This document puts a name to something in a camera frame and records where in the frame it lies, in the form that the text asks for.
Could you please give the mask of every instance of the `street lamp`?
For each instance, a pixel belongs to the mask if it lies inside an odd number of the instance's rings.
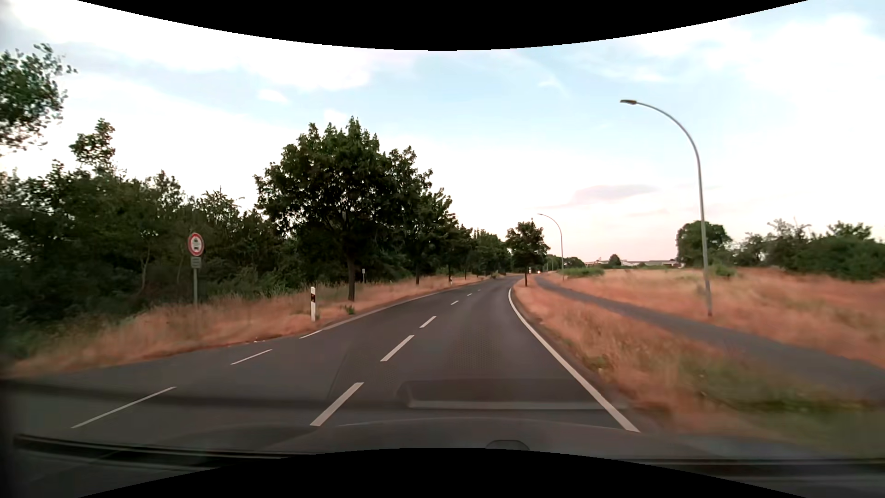
[[[547,216],[547,214],[538,213],[539,216]],[[566,251],[562,246],[562,229],[559,227],[559,223],[556,223],[556,228],[559,229],[559,269],[561,270],[559,273],[562,274],[562,279],[566,280]]]
[[[654,109],[655,111],[658,111],[661,114],[664,114],[666,117],[673,120],[673,122],[676,123],[676,125],[679,126],[679,128],[681,128],[683,132],[685,132],[685,136],[687,136],[689,138],[689,142],[691,142],[691,148],[695,150],[695,158],[697,159],[697,191],[701,199],[701,245],[703,246],[704,251],[704,284],[707,288],[707,316],[713,316],[713,296],[712,292],[710,291],[710,265],[707,260],[707,221],[704,218],[704,183],[701,181],[701,156],[697,153],[697,146],[695,146],[695,141],[692,140],[689,131],[686,130],[685,127],[683,127],[682,124],[676,120],[676,118],[674,118],[670,114],[665,113],[664,111],[661,111],[657,107],[653,105],[643,104],[642,102],[636,102],[635,100],[625,99],[621,100],[620,102],[622,104],[644,105],[646,107]]]

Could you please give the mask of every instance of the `sign post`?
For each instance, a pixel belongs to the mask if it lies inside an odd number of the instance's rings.
[[[311,322],[317,321],[317,288],[311,287]]]
[[[196,271],[203,266],[203,255],[205,244],[203,238],[198,233],[192,233],[188,237],[188,251],[190,252],[190,267],[194,269],[194,306],[197,305],[196,291]]]

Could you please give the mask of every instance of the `traffic sign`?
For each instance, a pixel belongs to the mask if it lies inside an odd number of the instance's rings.
[[[205,249],[205,244],[203,244],[203,238],[200,237],[198,233],[190,234],[188,237],[188,251],[190,251],[191,256],[201,256],[203,254],[203,250]]]

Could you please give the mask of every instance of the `dry field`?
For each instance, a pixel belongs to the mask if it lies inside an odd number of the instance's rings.
[[[885,413],[874,407],[531,281],[513,292],[554,340],[668,431],[885,454]]]
[[[713,277],[706,315],[700,270],[608,270],[604,276],[545,276],[587,294],[751,332],[885,368],[885,282],[854,284],[769,268]]]

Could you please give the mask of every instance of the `distant building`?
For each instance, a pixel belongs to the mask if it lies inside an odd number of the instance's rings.
[[[652,267],[652,266],[654,266],[654,267],[666,266],[666,267],[670,267],[670,268],[682,268],[682,264],[679,263],[677,260],[652,260],[652,261],[624,261],[624,260],[621,260],[620,266],[633,268],[633,267],[638,267],[643,263],[645,263],[645,266],[650,266],[650,267]],[[592,262],[587,263],[588,266],[597,266],[597,265],[604,265],[604,264],[608,264],[608,260],[603,260],[602,258],[598,258],[596,261],[592,261]]]

